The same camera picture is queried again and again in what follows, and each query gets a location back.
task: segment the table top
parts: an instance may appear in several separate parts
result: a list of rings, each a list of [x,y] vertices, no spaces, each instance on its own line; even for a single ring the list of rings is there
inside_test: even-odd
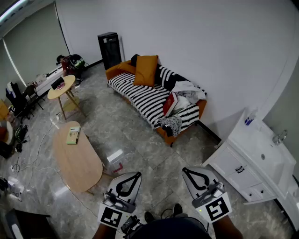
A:
[[[94,186],[103,174],[102,162],[81,128],[78,143],[66,144],[70,127],[80,126],[71,121],[56,132],[53,148],[63,178],[72,191],[84,192]]]
[[[63,79],[65,82],[65,86],[60,90],[58,89],[53,90],[53,88],[51,87],[48,92],[48,99],[55,99],[63,95],[64,93],[66,93],[70,89],[71,85],[74,84],[76,77],[73,75],[69,75],[63,77]]]

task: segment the red book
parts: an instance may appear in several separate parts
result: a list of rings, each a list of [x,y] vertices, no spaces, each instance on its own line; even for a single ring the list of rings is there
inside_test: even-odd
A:
[[[170,95],[167,98],[167,101],[165,102],[165,104],[163,106],[164,115],[169,116],[177,103],[178,103],[178,98],[177,98],[176,94],[174,92],[170,92]]]

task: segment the white vanity cabinet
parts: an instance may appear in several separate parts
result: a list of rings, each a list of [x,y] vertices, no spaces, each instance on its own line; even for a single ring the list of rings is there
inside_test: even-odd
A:
[[[259,173],[226,142],[203,166],[207,164],[210,164],[250,203],[264,202],[278,197]]]

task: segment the sink basin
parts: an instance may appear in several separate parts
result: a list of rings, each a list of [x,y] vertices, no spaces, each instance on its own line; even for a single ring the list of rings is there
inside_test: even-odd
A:
[[[244,124],[245,113],[239,119],[228,140],[232,146],[254,167],[284,198],[296,164],[283,143],[275,145],[275,135],[260,119],[249,126]]]

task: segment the black shoe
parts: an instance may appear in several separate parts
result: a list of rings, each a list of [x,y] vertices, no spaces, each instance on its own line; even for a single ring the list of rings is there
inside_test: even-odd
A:
[[[147,223],[152,222],[153,220],[155,220],[153,214],[151,214],[149,211],[146,211],[144,214],[144,219]]]
[[[183,208],[180,204],[175,204],[172,211],[173,217],[175,217],[176,215],[183,213]]]

